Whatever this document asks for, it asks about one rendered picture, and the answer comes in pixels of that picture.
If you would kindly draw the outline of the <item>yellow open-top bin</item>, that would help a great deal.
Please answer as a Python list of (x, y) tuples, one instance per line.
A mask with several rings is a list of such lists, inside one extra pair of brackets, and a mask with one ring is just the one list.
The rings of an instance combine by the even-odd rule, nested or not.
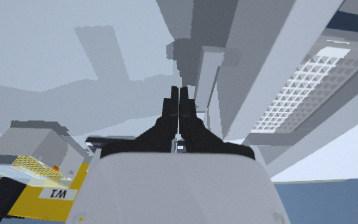
[(81, 164), (70, 189), (27, 185), (7, 215), (66, 222), (89, 164)]

